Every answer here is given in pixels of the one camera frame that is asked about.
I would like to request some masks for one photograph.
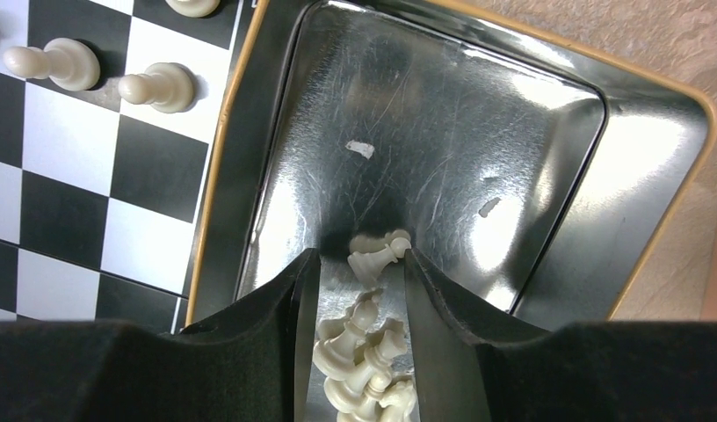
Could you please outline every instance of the paint chip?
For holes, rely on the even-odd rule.
[[[482,218],[488,217],[488,214],[490,214],[491,211],[493,211],[493,208],[498,205],[498,202],[501,202],[501,198],[498,198],[497,196],[493,198],[492,200],[489,200],[485,203],[485,205],[480,208],[480,211],[477,212],[477,214],[480,215]]]
[[[374,155],[374,146],[370,145],[368,143],[364,142],[357,142],[357,141],[349,141],[345,144],[346,149],[358,152],[362,156],[364,156],[365,159],[369,159]]]

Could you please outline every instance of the countertop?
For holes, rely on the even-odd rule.
[[[717,0],[463,0],[706,92],[717,106]],[[717,222],[717,143],[615,319],[698,319]]]

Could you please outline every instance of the metal tray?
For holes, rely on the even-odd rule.
[[[717,131],[695,90],[458,4],[261,0],[240,60],[189,319],[308,247],[338,317],[361,290],[349,242],[394,229],[525,321],[603,319]],[[401,268],[381,285],[380,319],[405,319]]]

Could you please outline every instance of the chessboard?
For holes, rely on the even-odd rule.
[[[255,6],[188,18],[164,0],[0,0],[0,320],[184,325],[214,132]],[[7,48],[56,38],[96,54],[94,88],[5,68]],[[120,98],[119,79],[155,62],[194,75],[190,110]]]

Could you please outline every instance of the tray rim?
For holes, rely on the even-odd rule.
[[[617,299],[615,300],[612,308],[607,316],[607,320],[613,318],[616,309],[622,303],[623,298],[630,290],[634,280],[637,278],[641,269],[645,266],[648,261],[648,257],[651,255],[658,239],[663,235],[666,230],[667,222],[673,218],[677,212],[677,205],[686,195],[690,183],[697,177],[700,168],[703,163],[707,160],[713,146],[717,140],[717,108],[710,97],[703,91],[671,79],[667,76],[661,75],[650,69],[643,68],[639,65],[631,63],[626,59],[622,59],[616,55],[611,55],[602,50],[594,47],[588,47],[582,43],[567,39],[558,34],[551,33],[546,30],[539,29],[532,25],[528,25],[517,20],[506,18],[505,16],[498,14],[493,11],[475,6],[472,4],[464,4],[459,0],[424,0],[426,3],[435,4],[437,6],[446,8],[450,11],[458,13],[464,13],[473,18],[479,18],[486,20],[492,24],[499,25],[503,28],[522,33],[524,35],[533,37],[535,39],[545,41],[570,50],[574,53],[584,55],[596,61],[611,65],[615,68],[624,70],[641,76],[650,82],[661,85],[667,89],[679,92],[685,96],[691,98],[698,103],[706,114],[707,118],[707,134],[706,139],[703,142],[703,146],[700,149],[697,157],[695,158],[690,170],[687,172],[684,180],[680,184],[677,192],[674,194],[670,201],[669,206],[664,211],[659,223],[653,231],[653,234],[649,238],[646,246],[643,248],[641,255],[628,276],[625,285],[620,291]],[[203,204],[201,207],[201,215],[199,219],[199,235],[196,237],[193,248],[193,265],[191,275],[191,288],[188,300],[188,308],[185,315],[185,325],[192,324],[194,318],[194,312],[196,308],[196,301],[198,297],[198,288],[201,272],[201,263],[205,253],[206,245],[206,234],[208,231],[208,225],[210,223],[211,210],[214,204],[215,186],[218,181],[219,169],[221,168],[221,156],[225,144],[226,133],[229,123],[229,115],[232,110],[233,104],[236,101],[236,94],[239,91],[241,82],[243,80],[244,71],[247,68],[247,64],[250,60],[255,41],[260,32],[260,27],[263,22],[265,13],[267,11],[270,0],[259,0],[255,13],[250,21],[250,27],[248,28],[245,36],[245,41],[240,53],[240,57],[237,60],[232,77],[229,79],[227,89],[225,91],[224,99],[221,103],[221,109],[219,113],[219,121],[214,136],[214,144],[212,147],[211,163],[209,165],[207,173],[207,182],[205,186],[205,193]]]

